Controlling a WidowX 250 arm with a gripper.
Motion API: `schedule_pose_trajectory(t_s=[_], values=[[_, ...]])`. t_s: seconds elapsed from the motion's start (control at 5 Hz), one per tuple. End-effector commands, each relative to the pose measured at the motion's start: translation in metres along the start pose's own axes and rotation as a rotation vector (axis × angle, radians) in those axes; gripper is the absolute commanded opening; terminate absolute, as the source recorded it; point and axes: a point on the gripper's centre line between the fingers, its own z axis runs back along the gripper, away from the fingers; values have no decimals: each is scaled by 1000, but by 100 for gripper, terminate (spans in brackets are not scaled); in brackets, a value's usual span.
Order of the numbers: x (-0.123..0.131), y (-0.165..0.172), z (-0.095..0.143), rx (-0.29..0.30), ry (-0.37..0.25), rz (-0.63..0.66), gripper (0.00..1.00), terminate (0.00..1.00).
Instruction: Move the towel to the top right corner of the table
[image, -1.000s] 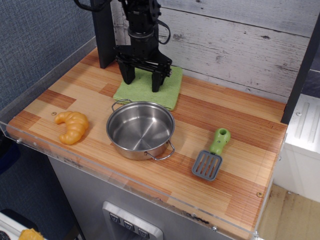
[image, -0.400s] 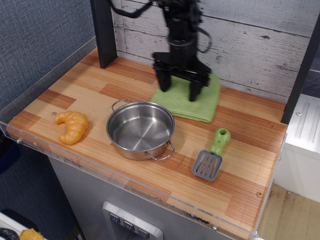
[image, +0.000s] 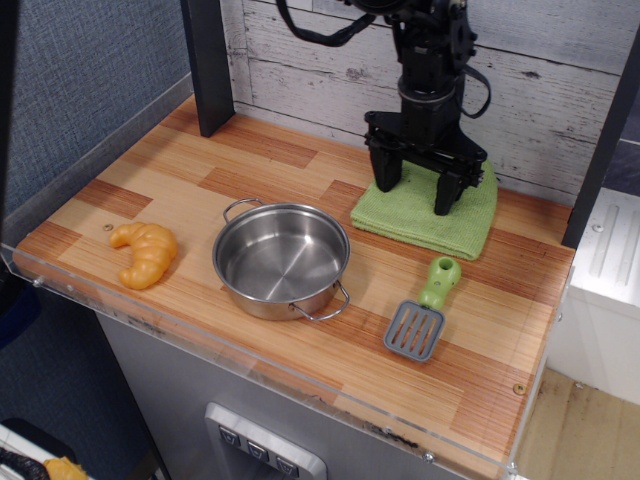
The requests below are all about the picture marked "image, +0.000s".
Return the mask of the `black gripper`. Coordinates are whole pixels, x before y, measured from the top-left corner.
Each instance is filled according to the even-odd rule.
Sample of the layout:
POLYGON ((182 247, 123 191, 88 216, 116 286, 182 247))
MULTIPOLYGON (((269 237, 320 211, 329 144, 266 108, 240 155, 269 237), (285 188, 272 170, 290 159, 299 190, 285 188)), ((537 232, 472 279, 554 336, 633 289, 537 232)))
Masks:
POLYGON ((456 95, 437 104, 404 99, 400 112, 367 112, 366 144, 378 189, 392 190, 401 179, 402 162, 415 163, 441 174, 434 213, 448 215, 462 186, 480 185, 487 159, 486 151, 462 131, 460 117, 456 95))

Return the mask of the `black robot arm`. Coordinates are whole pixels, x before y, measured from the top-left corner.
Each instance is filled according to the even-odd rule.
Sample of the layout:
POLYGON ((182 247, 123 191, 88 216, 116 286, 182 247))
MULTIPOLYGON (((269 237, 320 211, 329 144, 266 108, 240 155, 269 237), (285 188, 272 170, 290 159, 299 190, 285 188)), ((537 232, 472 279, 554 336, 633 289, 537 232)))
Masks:
POLYGON ((369 111, 365 143, 377 187, 388 192, 406 162, 438 173, 434 212, 448 214, 464 190, 478 186, 486 151, 467 137, 460 120, 465 81, 486 78, 468 61, 476 53, 464 1, 357 1, 392 29, 402 73, 401 109, 369 111))

